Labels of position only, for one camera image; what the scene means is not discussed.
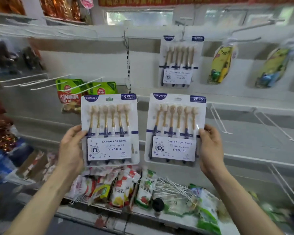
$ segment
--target finger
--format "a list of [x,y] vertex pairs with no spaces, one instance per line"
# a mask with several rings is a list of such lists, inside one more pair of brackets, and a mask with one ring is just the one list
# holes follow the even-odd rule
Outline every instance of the finger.
[[71,143],[73,144],[73,145],[75,145],[75,144],[79,144],[79,142],[82,140],[82,138],[84,138],[85,137],[85,135],[87,134],[87,131],[86,130],[84,130],[84,131],[79,131],[74,137],[73,137],[73,139],[71,140]]
[[202,143],[207,143],[209,142],[209,140],[211,140],[210,133],[204,130],[203,128],[199,129],[199,135],[202,140]]
[[205,130],[208,130],[210,132],[210,137],[213,141],[221,141],[220,133],[215,127],[209,124],[205,124]]
[[81,125],[76,125],[72,128],[70,128],[67,133],[63,136],[62,142],[69,142],[71,139],[75,136],[77,132],[80,132],[82,130]]

